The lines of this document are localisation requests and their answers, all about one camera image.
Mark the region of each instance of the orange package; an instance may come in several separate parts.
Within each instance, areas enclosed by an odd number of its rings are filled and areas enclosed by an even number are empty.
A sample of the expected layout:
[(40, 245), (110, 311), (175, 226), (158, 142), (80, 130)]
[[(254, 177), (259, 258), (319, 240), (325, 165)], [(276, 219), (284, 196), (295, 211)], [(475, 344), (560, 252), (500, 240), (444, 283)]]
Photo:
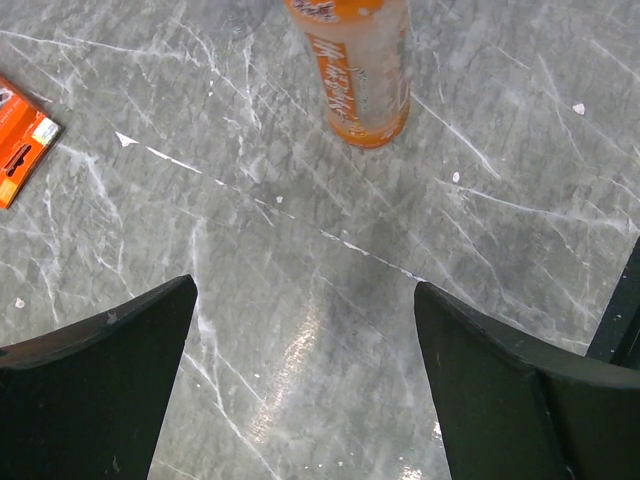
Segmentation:
[(0, 76), (0, 208), (9, 208), (59, 131)]

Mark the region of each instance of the translucent bottle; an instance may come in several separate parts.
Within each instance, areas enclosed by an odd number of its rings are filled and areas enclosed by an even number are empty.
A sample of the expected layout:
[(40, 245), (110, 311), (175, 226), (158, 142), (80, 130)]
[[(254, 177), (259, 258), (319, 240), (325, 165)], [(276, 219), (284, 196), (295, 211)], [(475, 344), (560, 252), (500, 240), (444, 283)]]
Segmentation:
[(315, 56), (329, 124), (347, 143), (380, 147), (409, 115), (406, 0), (285, 0)]

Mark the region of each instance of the plastic bottle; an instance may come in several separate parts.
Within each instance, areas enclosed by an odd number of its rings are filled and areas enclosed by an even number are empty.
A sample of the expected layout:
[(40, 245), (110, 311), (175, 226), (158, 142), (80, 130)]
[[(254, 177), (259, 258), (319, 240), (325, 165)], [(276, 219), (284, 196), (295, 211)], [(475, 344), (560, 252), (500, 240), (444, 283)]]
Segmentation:
[(376, 148), (409, 115), (406, 0), (284, 0), (315, 56), (329, 124), (347, 143)]

